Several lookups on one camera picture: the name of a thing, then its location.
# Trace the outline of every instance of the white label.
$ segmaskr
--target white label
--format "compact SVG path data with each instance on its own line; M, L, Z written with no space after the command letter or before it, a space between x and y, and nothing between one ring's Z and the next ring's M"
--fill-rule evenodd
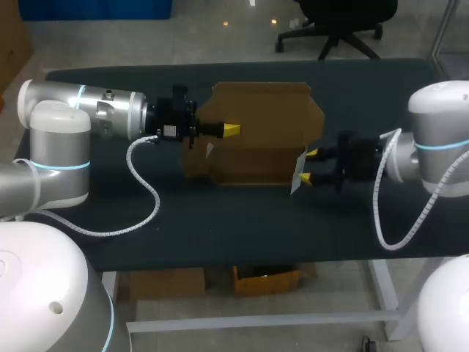
M306 161L306 150L300 156L298 156L298 159L296 159L296 167L295 167L295 172L293 173L292 189L290 190L290 194L292 194L294 191L300 188L300 185L301 185L300 173L302 173L303 169L305 168L305 161Z
M207 152L205 153L205 158L208 158L208 155L212 151L214 145L212 143L207 144Z
M176 126L164 125L163 135L167 136L167 137L175 137L176 136Z

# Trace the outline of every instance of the white cable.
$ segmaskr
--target white cable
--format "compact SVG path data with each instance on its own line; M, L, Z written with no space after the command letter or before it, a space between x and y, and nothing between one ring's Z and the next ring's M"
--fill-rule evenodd
M418 216L416 222L412 226L412 228L409 230L409 232L406 234L406 236L398 243L395 244L388 244L386 243L384 237L383 237L383 232L381 230L381 223L380 223L380 210L378 207L378 195L380 192L380 184L381 184L381 179L383 177L383 172L384 168L386 165L386 161L388 160L389 153L391 152L391 149L393 145L397 142L397 139L399 138L399 135L401 134L402 130L398 128L395 131L392 131L390 133L385 133L381 136L382 139L387 138L388 136L392 135L392 138L390 142L388 143L384 153L383 157L381 158L380 165L378 166L378 171L376 175L376 180L374 181L374 188L373 188L373 216L374 216L374 225L376 227L376 233L378 240L381 244L381 246L384 249L387 249L388 251L396 251L397 249L403 248L406 244L409 243L409 241L412 239L412 237L415 235L417 232L418 228L422 225L424 222L425 218L428 216L429 212L433 208L433 205L435 204L436 200L438 199L438 196L443 189L444 185L446 182L448 182L448 179L450 176L454 173L454 171L457 169L457 167L467 158L469 158L469 151L463 153L458 159L456 159L450 167L446 170L446 172L443 174L441 177L440 182L437 184L435 190L432 193L432 196L429 198L428 202L425 204L424 209Z
M158 195L158 193L154 190L154 188L152 186L150 186L143 178L141 178L141 176L138 174L138 172L133 167L132 152L137 147L137 145L142 144L142 143L150 143L150 141L152 141L154 139L158 139L158 136L149 136L149 137L143 137L143 138L137 139L136 141L134 141L134 143L132 143L129 146L129 148L127 149L126 156L125 156L125 160L127 161L127 166L129 168L130 172L132 173L132 175L134 176L134 178L137 179L137 181L139 181L140 184L142 184L143 187L145 187L153 195L153 197L155 198L155 207L153 208L153 211L142 222L139 222L138 224L133 225L133 226L128 227L127 229L123 229L123 230L117 230L117 231L111 231L111 232L95 232L95 231L88 231L88 230L82 229L81 227L78 227L78 226L72 224L67 219L64 219L61 216L58 216L57 214L52 213L52 212L47 211L47 210L34 210L31 213L36 213L36 214L49 216L50 218L52 218L54 220L57 220L58 222L61 222L63 225L69 227L72 230L75 230L76 232L79 232L79 233L82 233L82 234L88 235L88 236L95 236L95 237L109 237L109 236L121 235L123 233L127 233L127 232L137 230L138 228L148 224L156 216L158 210L160 209L160 196ZM22 216L24 214L25 213L15 214L14 216L8 216L6 218L0 219L0 222L9 221L10 219L12 219L16 216Z

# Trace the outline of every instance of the white table frame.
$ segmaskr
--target white table frame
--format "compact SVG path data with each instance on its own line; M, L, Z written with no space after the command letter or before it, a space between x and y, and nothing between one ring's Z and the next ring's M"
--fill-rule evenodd
M386 260L369 260L374 287L380 302L380 310L365 312L325 312L314 314L254 315L241 317L195 318L179 320L151 320L128 322L130 333L180 331L200 329L225 329L250 326L291 326L330 323L385 322L385 333L389 341L401 341L416 324L418 294L430 274L443 262L442 257L429 258L410 288L399 302L388 270ZM118 273L103 274L103 285L115 300Z

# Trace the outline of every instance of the flattened cardboard box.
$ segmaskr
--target flattened cardboard box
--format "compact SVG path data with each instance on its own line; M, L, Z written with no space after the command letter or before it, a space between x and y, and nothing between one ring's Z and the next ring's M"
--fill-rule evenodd
M0 1L0 94L32 55L32 44L21 20L18 0Z
M219 185L289 185L298 157L322 135L324 114L304 83L218 83L197 110L201 122L241 125L237 136L185 141L185 176Z

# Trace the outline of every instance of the concrete floor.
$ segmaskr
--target concrete floor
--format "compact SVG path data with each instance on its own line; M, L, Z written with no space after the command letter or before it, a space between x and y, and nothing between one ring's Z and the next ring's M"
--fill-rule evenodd
M30 78L49 70L113 65L179 65L206 62L252 62L315 59L325 38L285 42L276 54L279 32L301 23L293 1L175 0L167 21L70 21L28 23L36 54L4 93L0 113L0 162L11 161L23 128L16 115L16 96ZM444 1L401 1L396 16L385 23L382 41L362 33L381 57L426 57L434 40ZM362 58L345 43L329 59ZM399 295L412 282L422 260L389 260ZM203 318L224 315L333 312L375 309L376 298L366 266L361 262L319 263L318 279L303 281L291 294L233 298L229 283L211 287L207 296L139 302L137 320ZM150 351L330 351L357 352L361 337L379 341L382 352L421 351L412 334L404 342L386 342L380 323L226 329L138 334L135 352Z

